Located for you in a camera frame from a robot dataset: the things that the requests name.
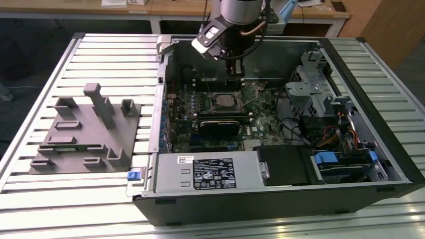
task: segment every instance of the black plastic cover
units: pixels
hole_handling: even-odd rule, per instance
[[[258,161],[266,164],[269,178],[265,186],[318,184],[305,146],[273,145],[257,148]]]

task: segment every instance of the warning label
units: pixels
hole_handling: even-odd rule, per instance
[[[195,190],[235,188],[233,159],[194,159],[193,188]]]

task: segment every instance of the metal table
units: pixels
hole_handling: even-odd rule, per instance
[[[75,34],[0,162],[0,238],[421,238],[425,189],[353,214],[154,227],[126,197],[126,173],[29,175],[59,96],[78,104],[86,82],[110,102],[142,105],[133,167],[146,164],[158,58],[157,35]],[[366,43],[331,43],[418,168],[425,170],[425,108]]]

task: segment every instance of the copper tube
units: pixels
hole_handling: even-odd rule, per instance
[[[265,21],[262,21],[250,31],[239,31],[241,36],[250,36],[253,35],[257,31],[259,31],[261,28],[265,26]]]

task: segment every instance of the floor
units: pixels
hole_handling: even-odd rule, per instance
[[[6,150],[6,141],[13,139],[39,90],[47,80],[62,51],[74,32],[90,33],[150,33],[146,21],[106,20],[41,20],[0,19],[0,36],[11,36],[27,56],[31,75],[18,81],[1,80],[14,95],[11,102],[0,101],[0,158]],[[183,22],[167,26],[170,32],[182,29],[191,32],[195,26]],[[425,103],[425,41],[422,41],[402,64],[394,70],[415,97]]]

